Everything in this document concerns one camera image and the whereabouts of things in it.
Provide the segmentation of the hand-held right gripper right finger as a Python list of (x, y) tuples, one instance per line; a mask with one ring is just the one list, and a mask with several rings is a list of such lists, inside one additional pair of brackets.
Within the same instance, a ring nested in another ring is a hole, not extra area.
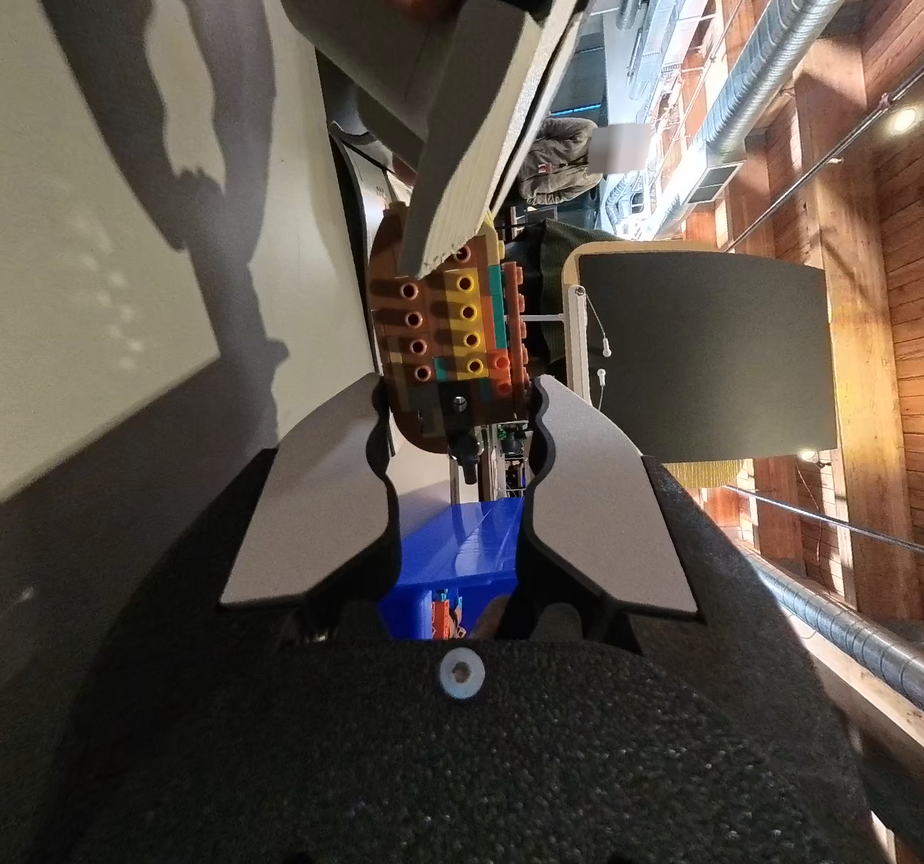
[(536, 556), (631, 612), (695, 617), (698, 604), (636, 445), (554, 377), (534, 383), (545, 458), (521, 530)]

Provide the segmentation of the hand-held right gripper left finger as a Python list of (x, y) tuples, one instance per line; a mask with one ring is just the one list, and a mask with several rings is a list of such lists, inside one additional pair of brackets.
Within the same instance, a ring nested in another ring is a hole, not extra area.
[(379, 599), (401, 567), (385, 381), (367, 373), (282, 439), (222, 606), (294, 604), (346, 585)]

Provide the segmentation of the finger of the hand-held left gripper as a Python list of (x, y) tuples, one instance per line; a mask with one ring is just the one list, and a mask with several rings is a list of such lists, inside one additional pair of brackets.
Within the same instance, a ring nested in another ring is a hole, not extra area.
[(543, 22), (469, 0), (456, 22), (403, 227), (399, 275), (421, 278), (474, 237), (511, 188), (564, 77), (579, 9)]

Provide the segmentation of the blue plastic bin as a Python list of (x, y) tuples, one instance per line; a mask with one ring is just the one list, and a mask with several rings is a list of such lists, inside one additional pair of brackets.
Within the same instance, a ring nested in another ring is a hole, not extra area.
[(523, 505), (521, 497), (452, 505), (402, 541), (398, 583), (379, 605), (394, 639), (432, 639), (433, 590), (462, 596), (467, 635), (492, 598), (514, 592)]

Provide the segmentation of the toy brick model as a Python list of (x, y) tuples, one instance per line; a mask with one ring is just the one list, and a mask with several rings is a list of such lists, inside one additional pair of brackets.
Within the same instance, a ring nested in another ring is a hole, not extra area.
[(485, 432), (528, 419), (524, 274), (488, 216), (430, 273), (400, 275), (409, 210), (388, 206), (367, 262), (389, 405), (408, 441), (449, 455), (476, 484)]

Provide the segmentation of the grey desk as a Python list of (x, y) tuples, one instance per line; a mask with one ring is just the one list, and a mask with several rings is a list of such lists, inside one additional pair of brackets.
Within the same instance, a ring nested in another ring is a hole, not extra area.
[(280, 0), (2, 0), (2, 862), (64, 862), (257, 650), (275, 448), (372, 370)]

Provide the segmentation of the instruction booklet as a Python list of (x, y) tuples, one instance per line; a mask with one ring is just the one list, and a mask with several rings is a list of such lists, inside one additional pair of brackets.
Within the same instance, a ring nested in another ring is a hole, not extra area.
[(373, 368), (384, 374), (367, 296), (366, 276), (372, 245), (385, 212), (392, 203), (409, 199), (410, 190), (394, 174), (392, 153), (370, 132), (350, 133), (330, 120), (328, 134)]

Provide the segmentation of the dark green cloth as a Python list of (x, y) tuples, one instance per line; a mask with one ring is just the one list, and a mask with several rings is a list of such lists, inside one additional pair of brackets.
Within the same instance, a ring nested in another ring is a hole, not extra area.
[[(557, 220), (544, 220), (536, 226), (534, 268), (539, 276), (539, 292), (527, 306), (534, 315), (558, 315), (563, 312), (562, 274), (565, 262), (578, 248), (595, 242), (620, 239), (598, 229), (584, 229)], [(541, 324), (539, 336), (544, 351), (539, 354), (549, 373), (565, 373), (565, 331), (562, 325)]]

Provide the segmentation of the pile of orange toy bricks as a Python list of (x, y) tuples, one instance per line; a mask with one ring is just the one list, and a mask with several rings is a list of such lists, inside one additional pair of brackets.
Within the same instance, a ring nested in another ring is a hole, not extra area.
[(455, 589), (436, 589), (432, 595), (432, 639), (465, 639), (462, 596)]

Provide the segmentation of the black divider panel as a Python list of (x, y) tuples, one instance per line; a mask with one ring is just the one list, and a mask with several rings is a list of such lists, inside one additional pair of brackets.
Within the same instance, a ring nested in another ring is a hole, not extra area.
[(603, 414), (663, 464), (826, 451), (838, 443), (821, 268), (695, 242), (599, 241), (567, 258), (586, 292)]

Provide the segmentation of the thin metal pipe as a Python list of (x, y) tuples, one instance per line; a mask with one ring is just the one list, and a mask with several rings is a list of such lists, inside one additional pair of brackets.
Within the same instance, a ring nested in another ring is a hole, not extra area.
[(901, 549), (904, 549), (908, 552), (923, 556), (923, 545), (916, 544), (911, 541), (907, 541), (903, 538), (896, 537), (895, 535), (886, 534), (879, 531), (874, 531), (869, 528), (862, 527), (857, 524), (849, 523), (846, 520), (839, 519), (836, 516), (828, 515), (826, 513), (811, 511), (805, 508), (802, 508), (798, 505), (789, 504), (787, 502), (782, 502), (771, 497), (743, 489), (731, 484), (725, 484), (722, 486), (723, 489), (730, 492), (734, 492), (740, 496), (744, 496), (758, 504), (764, 504), (771, 508), (776, 508), (779, 511), (783, 511), (792, 515), (795, 515), (806, 521), (813, 521), (814, 523), (824, 524), (826, 526), (835, 527), (841, 530), (845, 530), (850, 534), (859, 535), (861, 537), (876, 541), (878, 543), (894, 546)]

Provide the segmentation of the small wall air vent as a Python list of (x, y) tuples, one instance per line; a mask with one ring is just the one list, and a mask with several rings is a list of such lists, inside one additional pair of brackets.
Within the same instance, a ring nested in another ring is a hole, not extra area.
[(686, 206), (699, 206), (714, 203), (735, 177), (744, 162), (733, 161), (722, 164), (709, 164), (697, 177), (690, 193), (684, 199)]

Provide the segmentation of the smooth silver ventilation duct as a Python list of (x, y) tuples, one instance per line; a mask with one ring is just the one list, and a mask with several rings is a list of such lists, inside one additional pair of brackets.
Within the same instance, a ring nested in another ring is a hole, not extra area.
[(923, 710), (923, 652), (917, 645), (814, 592), (763, 558), (746, 550), (741, 555), (782, 610)]

